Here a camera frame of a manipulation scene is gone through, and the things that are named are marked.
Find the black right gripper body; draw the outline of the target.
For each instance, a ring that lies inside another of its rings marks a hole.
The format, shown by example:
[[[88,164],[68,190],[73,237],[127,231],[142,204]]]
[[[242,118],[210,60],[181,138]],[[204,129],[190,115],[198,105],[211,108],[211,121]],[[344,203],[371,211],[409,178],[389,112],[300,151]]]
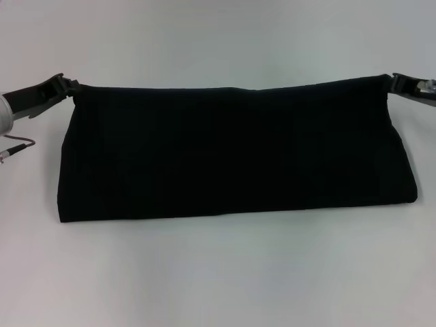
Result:
[[[404,91],[397,94],[415,102],[435,106],[435,81],[405,76]]]

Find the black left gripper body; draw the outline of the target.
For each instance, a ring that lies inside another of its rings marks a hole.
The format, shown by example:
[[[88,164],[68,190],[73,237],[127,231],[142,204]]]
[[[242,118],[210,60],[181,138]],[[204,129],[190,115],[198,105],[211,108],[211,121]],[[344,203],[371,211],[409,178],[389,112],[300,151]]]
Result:
[[[65,99],[63,74],[57,74],[32,87],[5,94],[14,120],[34,118]]]

